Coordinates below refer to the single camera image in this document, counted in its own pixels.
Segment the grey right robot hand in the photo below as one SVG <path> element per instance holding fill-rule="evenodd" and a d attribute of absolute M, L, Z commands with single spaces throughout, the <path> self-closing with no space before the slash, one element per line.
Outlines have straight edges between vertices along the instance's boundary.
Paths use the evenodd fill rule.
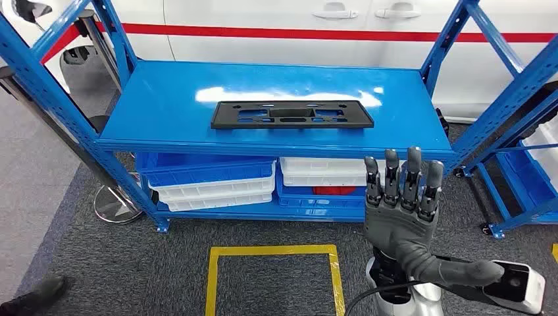
<path fill-rule="evenodd" d="M 387 149 L 384 155 L 384 172 L 380 172 L 375 158 L 364 159 L 367 180 L 366 239 L 417 281 L 463 286 L 487 286 L 497 282 L 505 272 L 497 263 L 449 261 L 436 257 L 430 251 L 440 213 L 444 164 L 436 160 L 429 162 L 426 187 L 420 191 L 420 148 L 410 147 L 407 150 L 402 188 L 399 186 L 401 169 L 397 152 Z"/>

